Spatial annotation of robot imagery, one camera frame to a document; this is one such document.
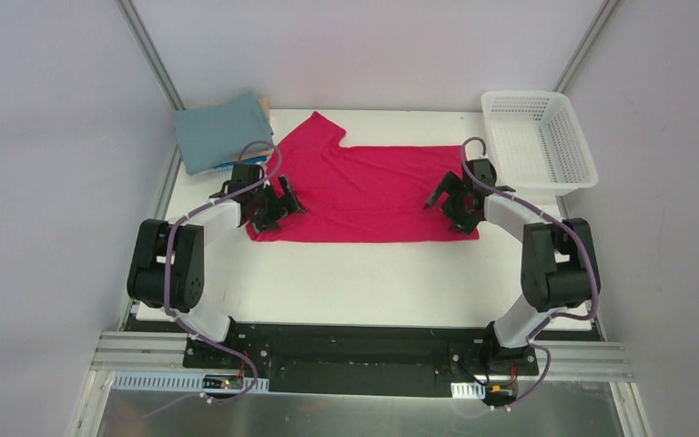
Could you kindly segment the red t shirt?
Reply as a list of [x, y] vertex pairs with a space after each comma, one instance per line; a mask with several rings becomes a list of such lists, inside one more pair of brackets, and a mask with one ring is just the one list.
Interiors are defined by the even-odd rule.
[[436, 208], [425, 208], [449, 171], [460, 170], [461, 149], [448, 146], [343, 147], [343, 127], [314, 112], [279, 141], [279, 164], [304, 205], [303, 214], [257, 232], [259, 243], [399, 243], [476, 240], [451, 229]]

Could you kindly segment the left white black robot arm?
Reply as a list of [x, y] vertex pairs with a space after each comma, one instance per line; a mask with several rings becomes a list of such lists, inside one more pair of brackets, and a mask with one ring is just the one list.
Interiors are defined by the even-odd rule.
[[237, 163], [220, 191], [202, 205], [173, 221], [141, 222], [127, 295], [208, 341], [208, 358], [219, 368], [230, 368], [240, 359], [241, 344], [228, 335], [232, 317], [205, 289], [206, 246], [244, 227], [257, 234], [278, 230], [281, 220], [306, 210], [286, 176], [269, 175], [260, 164]]

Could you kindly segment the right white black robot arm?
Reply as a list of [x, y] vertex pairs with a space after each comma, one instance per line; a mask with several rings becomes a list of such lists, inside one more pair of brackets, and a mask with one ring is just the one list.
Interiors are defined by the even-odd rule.
[[424, 206], [439, 207], [453, 230], [470, 234], [489, 222], [522, 245], [522, 295], [487, 326], [478, 352], [484, 370], [501, 373], [520, 363], [552, 320], [574, 319], [573, 308], [598, 300], [600, 279], [589, 223], [554, 218], [511, 188], [497, 186], [488, 159], [463, 162], [460, 175], [447, 172]]

